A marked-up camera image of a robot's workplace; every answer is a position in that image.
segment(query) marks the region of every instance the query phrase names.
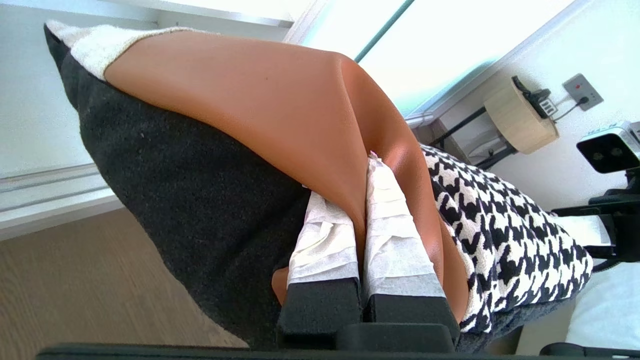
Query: black and white houndstooth pattern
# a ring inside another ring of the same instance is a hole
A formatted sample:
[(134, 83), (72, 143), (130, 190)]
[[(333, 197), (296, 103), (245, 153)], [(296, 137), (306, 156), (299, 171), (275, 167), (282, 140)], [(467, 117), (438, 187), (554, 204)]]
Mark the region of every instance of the black and white houndstooth pattern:
[(593, 260), (552, 216), (513, 185), (437, 149), (423, 149), (436, 206), (465, 267), (469, 303), (461, 329), (490, 332), (493, 314), (566, 299)]

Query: white paper towel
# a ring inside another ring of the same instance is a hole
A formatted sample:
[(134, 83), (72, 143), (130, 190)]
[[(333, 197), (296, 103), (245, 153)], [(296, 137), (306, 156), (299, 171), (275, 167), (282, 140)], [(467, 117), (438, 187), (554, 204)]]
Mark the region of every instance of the white paper towel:
[(445, 296), (393, 171), (373, 153), (364, 270), (366, 299), (373, 294)]
[(287, 286), (349, 277), (358, 277), (353, 223), (342, 209), (311, 192), (305, 223), (289, 260)]

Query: camera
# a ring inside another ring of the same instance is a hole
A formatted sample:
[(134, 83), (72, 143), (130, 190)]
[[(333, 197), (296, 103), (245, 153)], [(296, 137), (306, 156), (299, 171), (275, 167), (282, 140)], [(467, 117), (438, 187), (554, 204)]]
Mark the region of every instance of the camera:
[(640, 122), (616, 122), (590, 131), (576, 144), (597, 172), (640, 167)]

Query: wooden floor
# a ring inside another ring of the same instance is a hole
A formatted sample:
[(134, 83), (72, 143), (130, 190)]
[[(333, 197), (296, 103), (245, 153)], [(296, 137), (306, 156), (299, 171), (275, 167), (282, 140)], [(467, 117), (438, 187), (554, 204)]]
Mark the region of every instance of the wooden floor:
[(0, 359), (61, 342), (246, 346), (199, 310), (126, 210), (0, 242)]

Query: wall socket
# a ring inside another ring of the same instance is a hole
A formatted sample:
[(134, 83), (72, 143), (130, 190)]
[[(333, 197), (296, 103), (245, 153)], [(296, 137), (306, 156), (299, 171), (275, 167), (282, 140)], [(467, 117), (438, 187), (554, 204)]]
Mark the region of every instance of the wall socket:
[(602, 99), (602, 96), (598, 94), (596, 89), (591, 86), (589, 81), (587, 81), (587, 79), (582, 74), (577, 74), (571, 79), (565, 81), (563, 83), (563, 86), (564, 89), (569, 93), (569, 95), (573, 97), (573, 100), (575, 100), (575, 102), (579, 102), (580, 99), (584, 96), (589, 98), (589, 102), (580, 105), (580, 109), (582, 109), (583, 111), (589, 110), (604, 101), (604, 99)]

